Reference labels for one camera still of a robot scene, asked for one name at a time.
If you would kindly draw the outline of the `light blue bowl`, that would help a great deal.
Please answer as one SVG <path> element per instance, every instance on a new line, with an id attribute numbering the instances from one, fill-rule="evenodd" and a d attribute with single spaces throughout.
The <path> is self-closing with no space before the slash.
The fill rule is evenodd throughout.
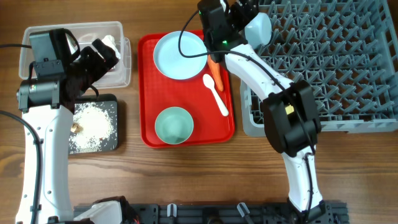
<path id="1" fill-rule="evenodd" d="M 269 16 L 266 13 L 259 12 L 245 26 L 244 36 L 253 49 L 269 44 L 272 38 L 272 24 Z"/>

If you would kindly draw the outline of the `white tissue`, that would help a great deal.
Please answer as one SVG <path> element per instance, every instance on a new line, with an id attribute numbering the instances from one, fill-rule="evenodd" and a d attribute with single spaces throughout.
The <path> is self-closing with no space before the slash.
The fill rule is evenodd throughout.
<path id="1" fill-rule="evenodd" d="M 108 47 L 112 48 L 115 52 L 116 57 L 119 60 L 121 59 L 120 51 L 118 50 L 115 39 L 112 35 L 106 35 L 101 41 Z"/>

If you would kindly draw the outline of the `mint green bowl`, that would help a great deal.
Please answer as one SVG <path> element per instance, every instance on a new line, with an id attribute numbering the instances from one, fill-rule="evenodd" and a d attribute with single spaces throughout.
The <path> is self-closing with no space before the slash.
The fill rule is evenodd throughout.
<path id="1" fill-rule="evenodd" d="M 155 119 L 155 133 L 166 144 L 176 145 L 190 138 L 194 130 L 191 114 L 181 107 L 169 107 Z"/>

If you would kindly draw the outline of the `yellow plastic cup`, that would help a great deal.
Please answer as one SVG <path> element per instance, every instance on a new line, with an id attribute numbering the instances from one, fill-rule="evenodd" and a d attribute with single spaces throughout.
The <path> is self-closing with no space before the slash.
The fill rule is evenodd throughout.
<path id="1" fill-rule="evenodd" d="M 287 115 L 292 114 L 294 111 L 295 111 L 295 109 L 294 109 L 294 107 L 292 105 L 287 105 L 285 107 L 285 112 L 286 112 Z"/>

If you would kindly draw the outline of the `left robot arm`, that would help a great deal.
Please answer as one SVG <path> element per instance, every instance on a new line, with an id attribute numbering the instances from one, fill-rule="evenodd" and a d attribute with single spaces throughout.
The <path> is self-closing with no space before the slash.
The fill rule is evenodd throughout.
<path id="1" fill-rule="evenodd" d="M 76 217 L 68 189 L 68 147 L 75 103 L 117 63 L 115 51 L 96 39 L 70 49 L 68 29 L 29 36 L 34 60 L 18 92 L 25 127 L 22 198 L 16 223 L 137 223 L 139 216 L 123 196 L 97 200 Z"/>

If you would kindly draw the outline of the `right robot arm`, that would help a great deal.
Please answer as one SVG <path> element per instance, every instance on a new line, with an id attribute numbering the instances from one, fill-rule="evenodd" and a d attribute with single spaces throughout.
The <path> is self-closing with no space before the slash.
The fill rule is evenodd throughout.
<path id="1" fill-rule="evenodd" d="M 201 0 L 198 13 L 212 61 L 243 81 L 260 99 L 264 132 L 284 159 L 288 199 L 297 215 L 311 219 L 323 197 L 315 174 L 315 145 L 321 131 L 313 90 L 281 75 L 255 52 L 273 38 L 270 17 L 258 1 Z"/>

